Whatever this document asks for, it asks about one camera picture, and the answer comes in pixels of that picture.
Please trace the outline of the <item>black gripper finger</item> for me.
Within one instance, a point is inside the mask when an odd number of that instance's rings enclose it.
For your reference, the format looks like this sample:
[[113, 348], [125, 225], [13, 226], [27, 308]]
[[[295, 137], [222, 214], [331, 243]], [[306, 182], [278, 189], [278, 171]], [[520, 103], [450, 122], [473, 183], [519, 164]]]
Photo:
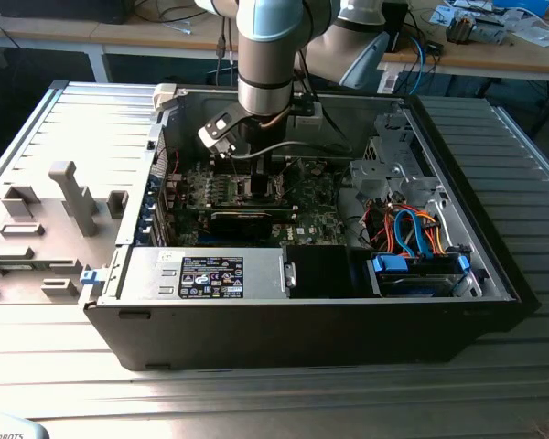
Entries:
[[260, 155], [251, 160], [251, 192], [254, 198], [266, 197], [271, 166], [271, 153]]

